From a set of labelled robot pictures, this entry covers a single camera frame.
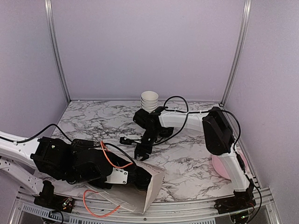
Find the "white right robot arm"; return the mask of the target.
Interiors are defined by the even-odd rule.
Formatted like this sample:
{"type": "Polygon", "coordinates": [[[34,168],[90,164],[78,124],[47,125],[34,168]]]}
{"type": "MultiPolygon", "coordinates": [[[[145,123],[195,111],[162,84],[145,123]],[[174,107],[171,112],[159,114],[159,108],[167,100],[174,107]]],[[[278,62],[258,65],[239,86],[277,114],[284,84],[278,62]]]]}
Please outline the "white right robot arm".
{"type": "Polygon", "coordinates": [[[166,106],[159,106],[152,112],[139,109],[133,121],[145,130],[134,151],[134,157],[148,159],[158,136],[171,139],[175,136],[174,128],[184,128],[204,134],[206,149],[219,158],[227,171],[234,188],[232,206],[241,209],[252,197],[254,184],[250,180],[244,160],[236,151],[238,141],[233,135],[225,115],[228,111],[213,107],[208,111],[177,112],[166,106]]]}

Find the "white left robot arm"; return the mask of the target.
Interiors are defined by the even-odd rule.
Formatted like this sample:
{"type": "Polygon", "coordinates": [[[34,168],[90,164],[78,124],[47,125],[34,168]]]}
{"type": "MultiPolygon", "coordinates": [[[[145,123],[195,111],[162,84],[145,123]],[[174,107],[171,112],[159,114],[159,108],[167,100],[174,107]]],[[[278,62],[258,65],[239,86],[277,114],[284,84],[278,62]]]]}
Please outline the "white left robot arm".
{"type": "Polygon", "coordinates": [[[101,189],[132,184],[147,190],[151,174],[132,158],[125,160],[91,141],[76,139],[68,144],[58,138],[25,139],[0,133],[0,154],[20,161],[52,178],[68,184],[86,182],[101,189]]]}

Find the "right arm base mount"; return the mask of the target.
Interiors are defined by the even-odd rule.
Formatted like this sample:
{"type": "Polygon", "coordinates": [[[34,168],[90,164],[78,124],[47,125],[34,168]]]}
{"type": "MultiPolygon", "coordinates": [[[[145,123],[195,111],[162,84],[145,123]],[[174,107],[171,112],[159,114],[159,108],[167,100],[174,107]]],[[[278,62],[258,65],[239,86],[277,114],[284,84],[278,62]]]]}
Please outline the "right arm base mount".
{"type": "Polygon", "coordinates": [[[254,185],[249,184],[249,187],[243,192],[234,191],[231,197],[225,197],[215,200],[214,208],[219,214],[235,212],[256,206],[253,196],[254,185]]]}

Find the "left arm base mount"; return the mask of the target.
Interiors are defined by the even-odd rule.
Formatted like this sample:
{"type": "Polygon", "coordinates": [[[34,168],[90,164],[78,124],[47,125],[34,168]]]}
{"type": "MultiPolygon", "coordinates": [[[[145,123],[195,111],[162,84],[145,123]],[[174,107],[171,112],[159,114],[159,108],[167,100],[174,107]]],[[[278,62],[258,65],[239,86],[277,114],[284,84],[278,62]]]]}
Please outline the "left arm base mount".
{"type": "Polygon", "coordinates": [[[71,213],[74,199],[71,196],[60,196],[54,193],[54,186],[50,181],[43,181],[43,189],[35,196],[34,204],[48,209],[71,213]]]}

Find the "white paper takeout bag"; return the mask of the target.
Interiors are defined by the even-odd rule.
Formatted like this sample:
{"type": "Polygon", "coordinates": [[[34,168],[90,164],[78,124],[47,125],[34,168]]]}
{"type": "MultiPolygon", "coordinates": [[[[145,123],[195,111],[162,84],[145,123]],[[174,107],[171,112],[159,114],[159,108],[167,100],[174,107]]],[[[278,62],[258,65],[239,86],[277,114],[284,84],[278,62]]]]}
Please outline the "white paper takeout bag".
{"type": "Polygon", "coordinates": [[[165,169],[137,161],[111,143],[101,141],[97,146],[108,163],[104,168],[113,170],[101,187],[90,183],[90,190],[128,212],[144,214],[158,196],[165,169]]]}

